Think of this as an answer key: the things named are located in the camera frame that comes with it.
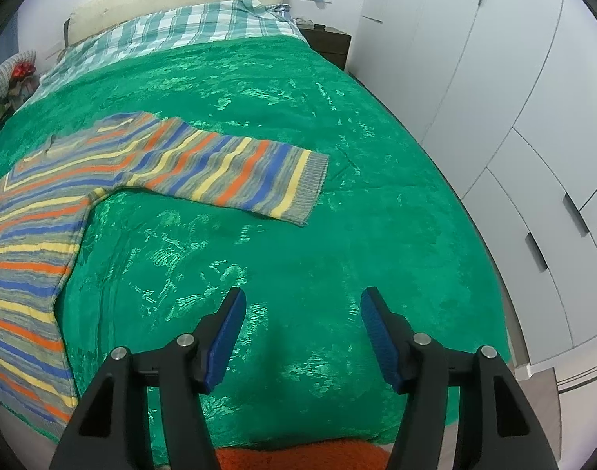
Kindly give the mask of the striped knit sweater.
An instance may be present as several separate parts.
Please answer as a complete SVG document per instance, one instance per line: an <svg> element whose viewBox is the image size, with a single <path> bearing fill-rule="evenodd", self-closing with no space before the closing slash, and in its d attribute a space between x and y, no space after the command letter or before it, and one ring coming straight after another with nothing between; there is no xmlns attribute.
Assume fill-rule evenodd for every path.
<svg viewBox="0 0 597 470"><path fill-rule="evenodd" d="M155 341L243 286L249 223L303 226L329 159L121 112L0 178L0 401L59 435L106 343Z"/></svg>

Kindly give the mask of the pile of clothes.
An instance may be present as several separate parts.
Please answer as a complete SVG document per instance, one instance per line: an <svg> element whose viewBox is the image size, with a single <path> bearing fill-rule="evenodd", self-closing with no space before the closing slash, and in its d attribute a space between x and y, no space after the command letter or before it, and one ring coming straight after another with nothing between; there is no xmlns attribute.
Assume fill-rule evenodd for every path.
<svg viewBox="0 0 597 470"><path fill-rule="evenodd" d="M0 122L16 112L37 90L36 51L17 53L0 64Z"/></svg>

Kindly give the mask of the green bedspread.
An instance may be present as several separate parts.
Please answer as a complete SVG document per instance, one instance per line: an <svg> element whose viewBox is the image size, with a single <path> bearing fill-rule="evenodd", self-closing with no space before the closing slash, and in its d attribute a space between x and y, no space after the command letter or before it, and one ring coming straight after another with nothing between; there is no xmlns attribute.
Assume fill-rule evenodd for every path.
<svg viewBox="0 0 597 470"><path fill-rule="evenodd" d="M324 153L305 226L249 223L245 322L225 379L203 398L215 446L281 448L330 438L392 443L406 400L380 374L360 316L376 286L443 345L510 353L498 280L466 211L412 136L346 73L287 36L128 58L82 76L0 131L0 178L49 137L117 112L178 117L210 132ZM214 304L178 319L160 348Z"/></svg>

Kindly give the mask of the white wardrobe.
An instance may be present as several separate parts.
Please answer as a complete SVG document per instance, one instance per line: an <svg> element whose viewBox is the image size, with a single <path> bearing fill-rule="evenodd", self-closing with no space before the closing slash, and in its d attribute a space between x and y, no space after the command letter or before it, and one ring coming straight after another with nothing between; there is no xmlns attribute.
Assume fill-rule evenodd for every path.
<svg viewBox="0 0 597 470"><path fill-rule="evenodd" d="M352 73L463 202L532 371L597 381L597 0L364 0Z"/></svg>

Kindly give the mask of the dark wooden nightstand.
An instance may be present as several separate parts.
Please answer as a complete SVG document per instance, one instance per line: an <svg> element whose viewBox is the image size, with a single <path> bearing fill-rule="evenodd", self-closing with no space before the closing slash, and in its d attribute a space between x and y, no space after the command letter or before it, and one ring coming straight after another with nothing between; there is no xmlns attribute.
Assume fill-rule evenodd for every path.
<svg viewBox="0 0 597 470"><path fill-rule="evenodd" d="M298 28L316 53L345 70L352 36L325 24L300 24Z"/></svg>

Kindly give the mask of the green checked bed sheet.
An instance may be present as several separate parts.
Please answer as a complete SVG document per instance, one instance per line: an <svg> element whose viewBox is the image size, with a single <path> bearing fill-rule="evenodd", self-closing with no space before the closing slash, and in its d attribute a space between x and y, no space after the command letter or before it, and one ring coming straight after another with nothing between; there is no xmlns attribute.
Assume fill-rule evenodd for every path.
<svg viewBox="0 0 597 470"><path fill-rule="evenodd" d="M127 20L68 48L43 74L34 104L82 76L118 61L159 51L246 38L302 39L297 25L258 0L225 0L186 5Z"/></svg>

